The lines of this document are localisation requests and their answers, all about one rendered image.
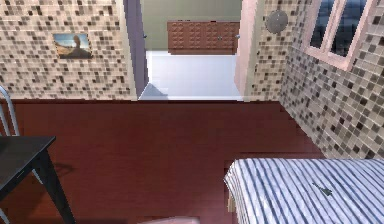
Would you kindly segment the blue striped bed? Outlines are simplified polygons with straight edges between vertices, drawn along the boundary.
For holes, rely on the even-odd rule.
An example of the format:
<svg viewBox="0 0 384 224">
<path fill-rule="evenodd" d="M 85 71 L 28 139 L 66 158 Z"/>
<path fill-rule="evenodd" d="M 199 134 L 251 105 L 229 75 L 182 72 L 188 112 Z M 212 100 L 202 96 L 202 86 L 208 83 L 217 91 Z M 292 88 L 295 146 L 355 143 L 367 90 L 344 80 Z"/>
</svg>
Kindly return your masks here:
<svg viewBox="0 0 384 224">
<path fill-rule="evenodd" d="M 239 224 L 384 224 L 384 159 L 239 159 L 224 183 Z"/>
</svg>

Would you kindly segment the brown wooden sideboard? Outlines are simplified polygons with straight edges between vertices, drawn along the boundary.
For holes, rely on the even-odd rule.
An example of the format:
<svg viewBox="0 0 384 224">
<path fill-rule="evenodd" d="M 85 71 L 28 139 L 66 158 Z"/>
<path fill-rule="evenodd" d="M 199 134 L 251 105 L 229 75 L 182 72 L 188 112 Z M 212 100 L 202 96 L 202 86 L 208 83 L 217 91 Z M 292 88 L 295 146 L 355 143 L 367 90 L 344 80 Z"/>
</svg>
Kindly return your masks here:
<svg viewBox="0 0 384 224">
<path fill-rule="evenodd" d="M 168 52 L 172 55 L 234 55 L 239 28 L 240 23 L 234 21 L 168 21 Z"/>
</svg>

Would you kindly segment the pink room door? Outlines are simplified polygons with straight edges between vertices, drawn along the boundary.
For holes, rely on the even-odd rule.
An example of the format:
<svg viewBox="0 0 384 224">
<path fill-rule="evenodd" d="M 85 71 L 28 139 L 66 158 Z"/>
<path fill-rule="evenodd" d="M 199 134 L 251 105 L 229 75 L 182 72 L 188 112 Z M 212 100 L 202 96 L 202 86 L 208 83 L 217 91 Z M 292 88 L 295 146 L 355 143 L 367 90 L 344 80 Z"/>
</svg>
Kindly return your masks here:
<svg viewBox="0 0 384 224">
<path fill-rule="evenodd" d="M 242 98 L 248 95 L 248 76 L 250 72 L 252 38 L 254 32 L 258 0 L 242 0 L 241 19 L 236 55 L 234 82 Z"/>
</svg>

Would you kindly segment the purple room door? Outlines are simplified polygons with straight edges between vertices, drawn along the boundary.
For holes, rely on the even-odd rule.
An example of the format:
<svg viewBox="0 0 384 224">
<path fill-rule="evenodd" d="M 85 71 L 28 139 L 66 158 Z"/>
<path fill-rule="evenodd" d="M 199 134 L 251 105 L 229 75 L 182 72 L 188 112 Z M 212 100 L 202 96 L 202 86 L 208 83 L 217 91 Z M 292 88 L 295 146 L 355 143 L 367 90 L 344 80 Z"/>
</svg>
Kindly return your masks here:
<svg viewBox="0 0 384 224">
<path fill-rule="evenodd" d="M 123 0 L 123 4 L 136 94 L 140 98 L 149 81 L 141 3 L 140 0 Z"/>
</svg>

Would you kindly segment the pink cloth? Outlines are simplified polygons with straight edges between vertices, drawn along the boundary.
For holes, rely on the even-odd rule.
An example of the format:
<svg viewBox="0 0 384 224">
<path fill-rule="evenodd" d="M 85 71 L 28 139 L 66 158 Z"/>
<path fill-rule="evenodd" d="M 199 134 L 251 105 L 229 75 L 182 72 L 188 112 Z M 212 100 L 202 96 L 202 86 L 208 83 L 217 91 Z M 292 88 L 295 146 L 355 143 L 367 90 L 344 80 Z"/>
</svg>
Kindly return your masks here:
<svg viewBox="0 0 384 224">
<path fill-rule="evenodd" d="M 173 217 L 153 217 L 137 224 L 201 224 L 197 217 L 173 216 Z"/>
</svg>

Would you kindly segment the framed landscape picture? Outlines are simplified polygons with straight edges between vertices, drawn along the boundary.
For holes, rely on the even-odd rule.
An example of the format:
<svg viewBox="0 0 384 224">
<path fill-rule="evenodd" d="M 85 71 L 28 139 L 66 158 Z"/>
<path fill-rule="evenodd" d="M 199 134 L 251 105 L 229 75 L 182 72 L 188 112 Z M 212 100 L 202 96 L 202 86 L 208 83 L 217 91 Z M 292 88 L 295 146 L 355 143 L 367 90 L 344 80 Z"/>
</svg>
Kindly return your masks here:
<svg viewBox="0 0 384 224">
<path fill-rule="evenodd" d="M 56 33 L 54 44 L 60 59 L 91 59 L 92 50 L 85 33 Z"/>
</svg>

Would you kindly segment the small dark key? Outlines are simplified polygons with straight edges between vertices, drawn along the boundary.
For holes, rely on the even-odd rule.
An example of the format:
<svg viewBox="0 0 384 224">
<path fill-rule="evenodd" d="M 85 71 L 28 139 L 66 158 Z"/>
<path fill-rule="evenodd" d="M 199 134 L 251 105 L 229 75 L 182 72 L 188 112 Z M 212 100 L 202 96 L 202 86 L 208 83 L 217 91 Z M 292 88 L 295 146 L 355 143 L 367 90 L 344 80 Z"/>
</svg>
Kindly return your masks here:
<svg viewBox="0 0 384 224">
<path fill-rule="evenodd" d="M 326 196 L 331 196 L 332 195 L 332 190 L 328 189 L 328 188 L 323 188 L 323 187 L 320 187 L 318 184 L 316 183 L 312 183 L 317 189 L 319 189 L 323 194 L 325 194 Z"/>
</svg>

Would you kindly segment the pink framed window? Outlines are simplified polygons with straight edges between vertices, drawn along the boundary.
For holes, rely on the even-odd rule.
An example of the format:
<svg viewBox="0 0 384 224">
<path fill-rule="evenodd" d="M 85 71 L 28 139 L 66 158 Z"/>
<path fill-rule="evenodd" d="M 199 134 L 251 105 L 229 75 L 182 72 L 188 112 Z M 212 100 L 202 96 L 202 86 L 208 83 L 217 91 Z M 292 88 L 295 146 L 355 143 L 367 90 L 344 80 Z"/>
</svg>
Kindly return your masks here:
<svg viewBox="0 0 384 224">
<path fill-rule="evenodd" d="M 350 71 L 378 0 L 312 0 L 304 19 L 301 49 Z"/>
</svg>

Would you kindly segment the black table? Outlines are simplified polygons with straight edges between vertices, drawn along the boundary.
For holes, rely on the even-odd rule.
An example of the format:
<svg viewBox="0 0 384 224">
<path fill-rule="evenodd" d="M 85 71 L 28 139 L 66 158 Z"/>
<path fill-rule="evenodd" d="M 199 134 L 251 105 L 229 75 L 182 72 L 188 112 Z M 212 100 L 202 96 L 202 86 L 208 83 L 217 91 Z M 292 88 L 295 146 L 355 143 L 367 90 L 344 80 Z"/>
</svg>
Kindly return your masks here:
<svg viewBox="0 0 384 224">
<path fill-rule="evenodd" d="M 35 170 L 64 223 L 76 224 L 48 152 L 55 140 L 55 136 L 0 137 L 0 201 Z"/>
</svg>

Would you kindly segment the grey metal chair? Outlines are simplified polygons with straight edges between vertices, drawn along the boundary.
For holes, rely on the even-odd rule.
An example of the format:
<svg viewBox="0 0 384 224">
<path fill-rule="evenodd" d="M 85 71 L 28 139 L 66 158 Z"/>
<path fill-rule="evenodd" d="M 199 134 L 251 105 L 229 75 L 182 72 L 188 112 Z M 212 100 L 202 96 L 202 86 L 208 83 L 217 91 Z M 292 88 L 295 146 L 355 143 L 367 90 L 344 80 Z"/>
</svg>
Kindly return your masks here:
<svg viewBox="0 0 384 224">
<path fill-rule="evenodd" d="M 1 124 L 3 126 L 5 136 L 20 136 L 17 117 L 16 117 L 16 113 L 15 113 L 15 109 L 14 109 L 12 100 L 11 100 L 8 92 L 1 85 L 0 85 L 0 94 L 3 96 L 3 98 L 6 101 L 7 109 L 8 109 L 8 113 L 9 113 L 10 121 L 11 121 L 10 123 L 12 124 L 12 127 L 10 128 L 9 127 L 10 123 L 8 122 L 6 115 L 4 113 L 4 110 L 3 110 L 2 106 L 0 105 L 0 121 L 1 121 Z M 4 224 L 10 224 L 10 221 L 9 221 L 7 215 L 5 214 L 5 212 L 1 208 L 0 208 L 0 219 L 3 221 Z"/>
</svg>

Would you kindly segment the round grey wall disc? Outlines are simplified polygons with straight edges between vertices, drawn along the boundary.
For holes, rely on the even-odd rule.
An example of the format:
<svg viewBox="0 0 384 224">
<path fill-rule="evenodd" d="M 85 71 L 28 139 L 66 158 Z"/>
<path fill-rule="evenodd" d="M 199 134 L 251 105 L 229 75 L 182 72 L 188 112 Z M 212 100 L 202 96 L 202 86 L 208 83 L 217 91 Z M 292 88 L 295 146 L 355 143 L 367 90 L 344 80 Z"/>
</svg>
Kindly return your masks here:
<svg viewBox="0 0 384 224">
<path fill-rule="evenodd" d="M 271 12 L 265 21 L 266 29 L 272 34 L 282 32 L 286 28 L 287 24 L 288 16 L 282 10 L 275 10 Z"/>
</svg>

